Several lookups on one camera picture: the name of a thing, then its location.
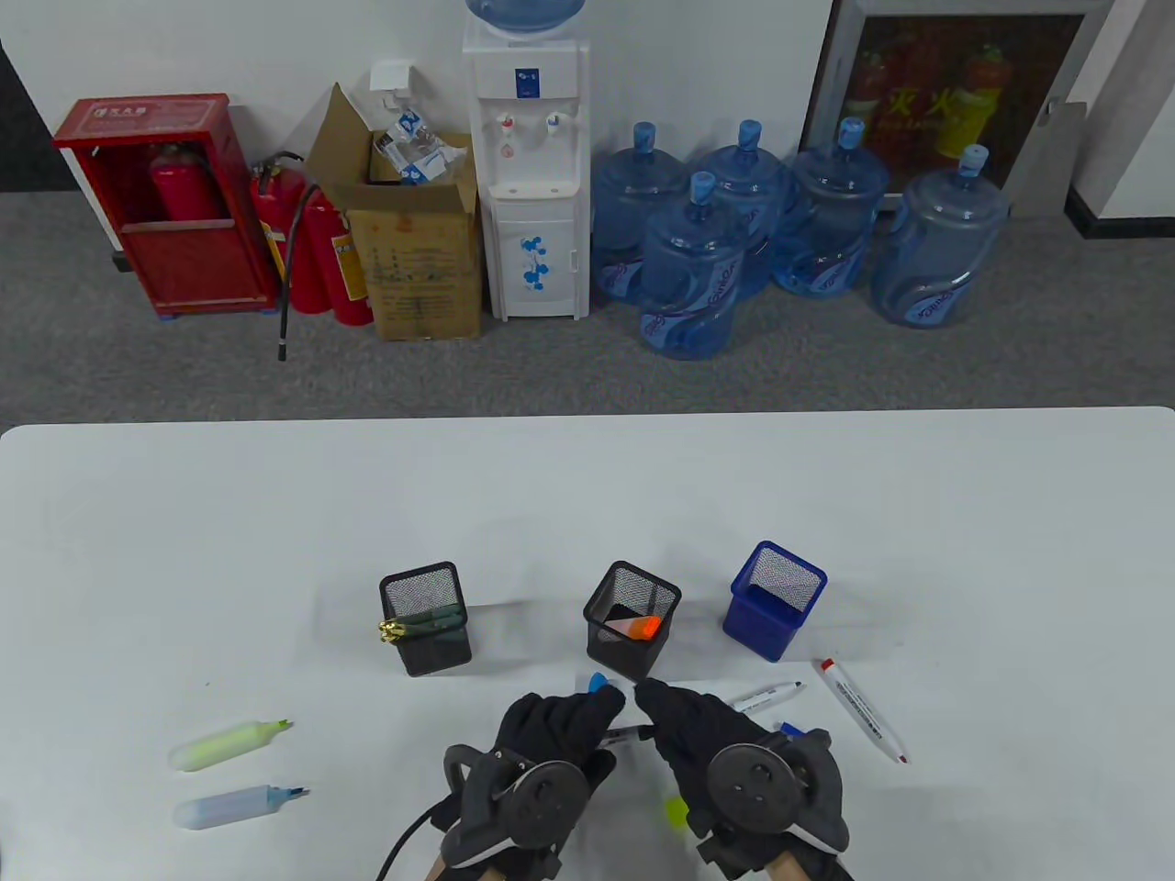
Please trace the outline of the person's left hand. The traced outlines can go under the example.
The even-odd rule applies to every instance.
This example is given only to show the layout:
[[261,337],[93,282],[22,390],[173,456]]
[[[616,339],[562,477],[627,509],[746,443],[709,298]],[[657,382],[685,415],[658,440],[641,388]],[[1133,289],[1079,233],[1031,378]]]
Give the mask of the person's left hand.
[[595,792],[616,768],[603,747],[626,697],[607,685],[570,697],[525,694],[485,752],[445,752],[452,793],[430,820],[443,830],[441,880],[548,880]]

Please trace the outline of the person's right hand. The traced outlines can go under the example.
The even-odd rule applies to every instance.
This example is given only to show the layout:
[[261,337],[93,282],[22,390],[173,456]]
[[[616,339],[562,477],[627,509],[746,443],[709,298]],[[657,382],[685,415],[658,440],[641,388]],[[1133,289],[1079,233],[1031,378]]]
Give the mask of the person's right hand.
[[764,729],[712,694],[646,679],[634,701],[689,807],[706,865],[736,880],[847,880],[842,776],[826,729]]

